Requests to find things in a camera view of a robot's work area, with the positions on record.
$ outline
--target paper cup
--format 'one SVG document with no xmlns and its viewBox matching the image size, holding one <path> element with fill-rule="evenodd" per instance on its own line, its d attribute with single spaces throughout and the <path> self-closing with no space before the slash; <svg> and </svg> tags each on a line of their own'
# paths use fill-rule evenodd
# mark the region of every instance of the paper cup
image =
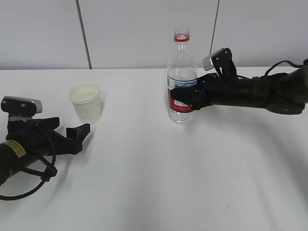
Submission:
<svg viewBox="0 0 308 231">
<path fill-rule="evenodd" d="M 95 124 L 101 118 L 100 89 L 94 83 L 80 83 L 69 91 L 77 115 L 82 123 Z"/>
</svg>

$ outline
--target red bottle label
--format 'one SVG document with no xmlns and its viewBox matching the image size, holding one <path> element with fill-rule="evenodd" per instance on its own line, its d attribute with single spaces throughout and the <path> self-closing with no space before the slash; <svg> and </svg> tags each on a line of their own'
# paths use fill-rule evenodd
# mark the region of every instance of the red bottle label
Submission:
<svg viewBox="0 0 308 231">
<path fill-rule="evenodd" d="M 190 87 L 192 85 L 195 85 L 197 83 L 197 80 L 195 79 L 191 81 L 177 81 L 169 76 L 167 80 L 168 80 L 168 97 L 169 97 L 170 108 L 177 112 L 182 112 L 182 113 L 192 112 L 193 109 L 191 109 L 190 106 L 171 98 L 171 90 L 174 88 Z"/>
</svg>

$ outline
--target cup rim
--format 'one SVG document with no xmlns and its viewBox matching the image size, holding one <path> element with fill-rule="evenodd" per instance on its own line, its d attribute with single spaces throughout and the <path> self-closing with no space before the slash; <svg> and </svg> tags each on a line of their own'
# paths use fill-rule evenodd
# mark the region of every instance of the cup rim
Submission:
<svg viewBox="0 0 308 231">
<path fill-rule="evenodd" d="M 72 99 L 71 96 L 70 96 L 71 91 L 72 91 L 74 88 L 76 88 L 76 87 L 78 87 L 78 86 L 80 86 L 80 85 L 84 85 L 84 84 L 92 84 L 92 85 L 94 85 L 94 86 L 97 88 L 98 92 L 97 92 L 93 97 L 91 97 L 91 98 L 89 98 L 89 99 L 87 99 L 87 100 L 74 100 L 74 99 Z M 69 92 L 68 92 L 68 98 L 70 99 L 70 101 L 71 101 L 72 103 L 77 103 L 77 104 L 89 103 L 89 102 L 95 100 L 95 99 L 99 96 L 100 92 L 101 92 L 100 88 L 99 88 L 99 87 L 97 86 L 97 84 L 95 84 L 95 83 L 91 83 L 91 82 L 78 83 L 78 84 L 76 84 L 75 86 L 73 86 L 73 87 L 69 90 Z"/>
</svg>

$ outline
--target yellow label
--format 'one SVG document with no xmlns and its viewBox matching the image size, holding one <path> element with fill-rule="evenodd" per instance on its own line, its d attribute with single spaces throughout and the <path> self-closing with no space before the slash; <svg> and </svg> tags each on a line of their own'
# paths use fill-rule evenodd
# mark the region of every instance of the yellow label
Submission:
<svg viewBox="0 0 308 231">
<path fill-rule="evenodd" d="M 13 141 L 13 140 L 8 140 L 6 142 L 3 142 L 3 144 L 8 145 L 10 148 L 13 149 L 13 151 L 16 153 L 18 158 L 24 156 L 26 154 L 26 151 L 24 150 L 23 146 L 20 145 L 20 143 Z"/>
</svg>

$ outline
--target white table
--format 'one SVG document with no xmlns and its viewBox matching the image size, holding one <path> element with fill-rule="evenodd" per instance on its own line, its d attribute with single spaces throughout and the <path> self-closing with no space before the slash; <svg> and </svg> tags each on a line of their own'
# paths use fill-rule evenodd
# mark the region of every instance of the white table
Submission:
<svg viewBox="0 0 308 231">
<path fill-rule="evenodd" d="M 308 110 L 211 106 L 183 125 L 168 118 L 164 69 L 0 71 L 0 80 L 1 97 L 40 99 L 37 117 L 59 116 L 64 135 L 80 125 L 71 86 L 95 82 L 104 100 L 82 153 L 59 156 L 58 175 L 31 197 L 0 201 L 1 231 L 308 230 Z M 1 112 L 2 141 L 6 124 Z M 19 173 L 0 194 L 38 182 Z"/>
</svg>

